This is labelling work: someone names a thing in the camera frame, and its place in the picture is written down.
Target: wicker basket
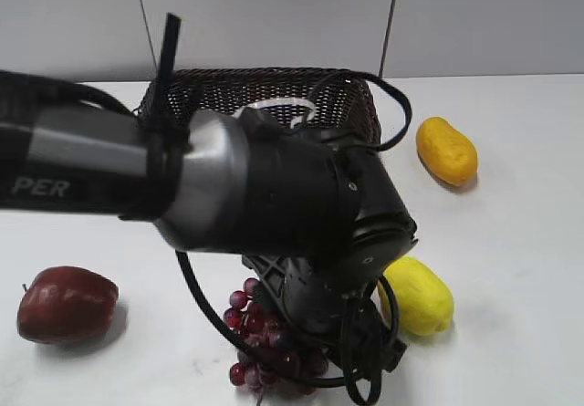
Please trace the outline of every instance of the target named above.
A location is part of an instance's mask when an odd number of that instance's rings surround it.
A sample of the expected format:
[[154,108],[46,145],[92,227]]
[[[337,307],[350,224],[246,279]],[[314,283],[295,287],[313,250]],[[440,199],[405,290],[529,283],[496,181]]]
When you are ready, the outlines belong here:
[[[312,87],[335,68],[242,68],[193,69],[174,72],[167,102],[177,118],[193,109],[213,109],[231,115],[239,108],[253,102],[275,98],[305,98]],[[192,105],[195,88],[202,88]],[[147,115],[151,105],[153,83],[138,108],[139,115]],[[308,123],[312,127],[352,127],[370,144],[379,144],[381,128],[373,98],[366,82],[360,79],[331,80],[316,100],[317,116]],[[280,124],[288,126],[304,107],[279,106],[268,108]]]

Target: yellow fruit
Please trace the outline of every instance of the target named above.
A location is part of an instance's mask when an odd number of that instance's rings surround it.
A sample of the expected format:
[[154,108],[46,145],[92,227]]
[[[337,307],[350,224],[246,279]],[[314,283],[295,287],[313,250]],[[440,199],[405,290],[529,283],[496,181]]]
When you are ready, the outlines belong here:
[[[450,327],[454,314],[453,294],[432,270],[412,257],[393,262],[384,273],[400,308],[400,327],[418,336],[430,336]],[[391,319],[387,295],[378,286],[381,311]]]
[[460,186],[476,176],[475,146],[446,120],[432,117],[422,123],[416,144],[426,167],[444,182]]

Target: red grape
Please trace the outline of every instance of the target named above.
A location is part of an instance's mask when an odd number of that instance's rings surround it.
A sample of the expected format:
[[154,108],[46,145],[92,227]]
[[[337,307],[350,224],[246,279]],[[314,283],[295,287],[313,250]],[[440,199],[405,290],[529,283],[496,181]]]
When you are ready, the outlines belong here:
[[259,313],[252,314],[247,319],[245,326],[250,333],[261,333],[264,330],[264,317]]
[[300,372],[300,359],[296,353],[286,352],[276,362],[278,372],[287,376],[297,376]]
[[235,386],[242,386],[245,383],[245,366],[241,363],[235,363],[229,369],[229,380]]
[[294,346],[291,335],[286,331],[270,331],[268,340],[270,347],[275,349],[291,349]]
[[305,368],[311,376],[322,376],[329,370],[329,361],[320,349],[313,349],[308,353]]
[[250,297],[254,295],[254,289],[256,288],[259,281],[257,278],[247,278],[244,282],[244,292],[246,292]]
[[266,328],[270,331],[278,331],[284,328],[284,324],[276,315],[266,317]]
[[250,335],[249,338],[245,340],[247,345],[252,349],[257,349],[259,347],[265,347],[267,345],[266,340],[261,335]]
[[247,294],[241,290],[236,290],[229,297],[229,306],[237,310],[243,309],[245,306],[247,306]]
[[250,304],[249,307],[247,308],[247,312],[250,315],[263,315],[264,314],[264,310],[262,310],[262,307],[257,303]]
[[259,381],[262,385],[273,385],[277,382],[276,374],[273,372],[263,372],[262,370],[259,371]]
[[241,325],[243,315],[239,310],[231,307],[223,313],[223,321],[230,328],[238,328]]
[[259,370],[257,367],[249,367],[245,372],[245,384],[251,390],[257,390],[258,388],[262,387],[262,384],[259,381]]

